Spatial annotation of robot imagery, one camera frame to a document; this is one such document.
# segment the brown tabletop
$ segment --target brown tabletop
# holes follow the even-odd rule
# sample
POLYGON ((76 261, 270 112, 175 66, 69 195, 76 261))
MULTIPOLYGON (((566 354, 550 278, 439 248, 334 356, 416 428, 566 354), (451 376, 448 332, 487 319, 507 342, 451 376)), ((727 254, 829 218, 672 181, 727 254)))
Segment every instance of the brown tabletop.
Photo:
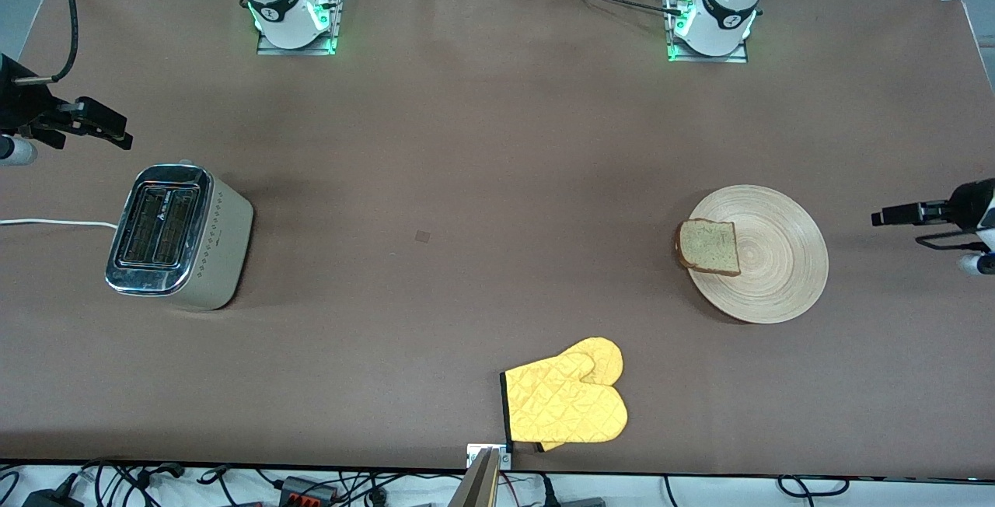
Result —
MULTIPOLYGON (((117 221, 192 159, 255 231, 232 304, 182 313, 104 284, 110 230, 0 229, 0 455, 455 468, 504 439, 501 370, 604 336, 628 428, 517 468, 995 477, 993 281, 870 224, 995 177, 960 3, 763 0, 749 64, 702 65, 595 0, 349 0, 337 56, 258 57, 236 1, 79 0, 54 92, 134 150, 0 168, 2 216, 117 221), (737 323, 676 263, 729 184, 821 227, 805 315, 737 323)), ((46 0, 24 63, 67 39, 46 0)))

